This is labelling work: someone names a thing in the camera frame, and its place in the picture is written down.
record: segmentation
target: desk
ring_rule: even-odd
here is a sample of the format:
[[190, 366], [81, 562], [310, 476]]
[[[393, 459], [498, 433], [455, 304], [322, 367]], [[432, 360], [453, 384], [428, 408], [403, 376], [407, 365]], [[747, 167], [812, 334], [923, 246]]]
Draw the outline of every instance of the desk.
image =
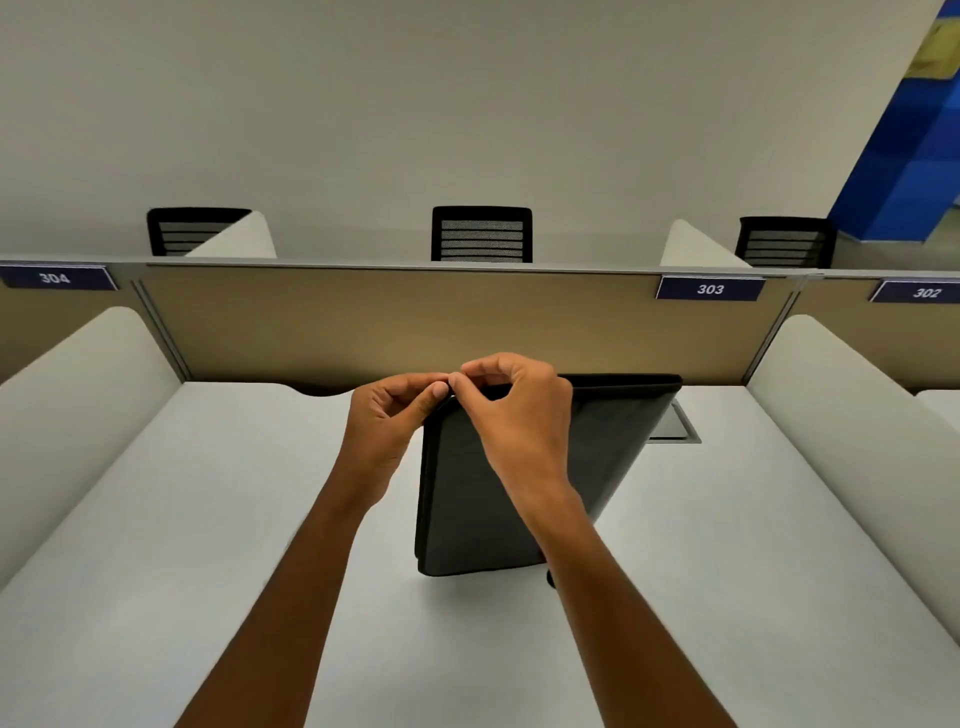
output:
[[960, 390], [926, 389], [917, 395], [917, 399], [960, 431]]
[[[955, 725], [960, 648], [741, 387], [679, 394], [599, 528], [741, 728]], [[0, 593], [0, 725], [169, 728], [323, 481], [348, 398], [188, 383]], [[600, 726], [542, 567], [433, 579], [420, 436], [364, 521], [307, 725]]]

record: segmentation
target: hand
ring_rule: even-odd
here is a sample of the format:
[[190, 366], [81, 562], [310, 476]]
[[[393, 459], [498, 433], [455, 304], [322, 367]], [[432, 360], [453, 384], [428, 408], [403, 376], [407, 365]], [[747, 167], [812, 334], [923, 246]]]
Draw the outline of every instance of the hand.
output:
[[[569, 381], [545, 362], [498, 353], [467, 362], [449, 382], [521, 517], [545, 498], [576, 495], [566, 478]], [[513, 387], [502, 400], [488, 400], [476, 387], [507, 382]]]
[[324, 490], [366, 513], [387, 492], [410, 438], [446, 397], [446, 374], [389, 376], [353, 390], [340, 454]]

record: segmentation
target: mesh chair back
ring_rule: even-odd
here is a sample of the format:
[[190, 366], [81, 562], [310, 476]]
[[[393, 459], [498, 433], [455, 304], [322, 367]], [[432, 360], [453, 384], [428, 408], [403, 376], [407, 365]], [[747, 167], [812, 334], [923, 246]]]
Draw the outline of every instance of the mesh chair back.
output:
[[736, 256], [760, 268], [829, 268], [837, 228], [819, 217], [741, 217]]
[[533, 228], [529, 207], [434, 207], [430, 259], [532, 263]]
[[147, 212], [150, 250], [154, 255], [186, 255], [249, 214], [239, 207], [154, 207]]

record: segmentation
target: number sign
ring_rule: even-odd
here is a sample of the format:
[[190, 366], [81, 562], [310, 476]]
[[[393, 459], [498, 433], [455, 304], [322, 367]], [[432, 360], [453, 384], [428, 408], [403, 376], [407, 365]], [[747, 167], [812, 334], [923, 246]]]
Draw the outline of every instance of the number sign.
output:
[[705, 278], [703, 276], [661, 276], [658, 299], [685, 301], [756, 301], [764, 279]]
[[884, 280], [871, 303], [960, 303], [960, 280]]
[[73, 291], [115, 291], [106, 266], [2, 263], [0, 279], [8, 288], [52, 288]]

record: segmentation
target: left hand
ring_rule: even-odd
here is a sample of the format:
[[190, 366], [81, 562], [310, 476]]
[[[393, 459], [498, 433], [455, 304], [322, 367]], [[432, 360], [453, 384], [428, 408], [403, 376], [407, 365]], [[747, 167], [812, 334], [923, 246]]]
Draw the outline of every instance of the left hand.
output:
[[387, 492], [410, 438], [446, 397], [446, 374], [388, 376], [353, 390], [340, 454], [324, 490], [366, 512]]

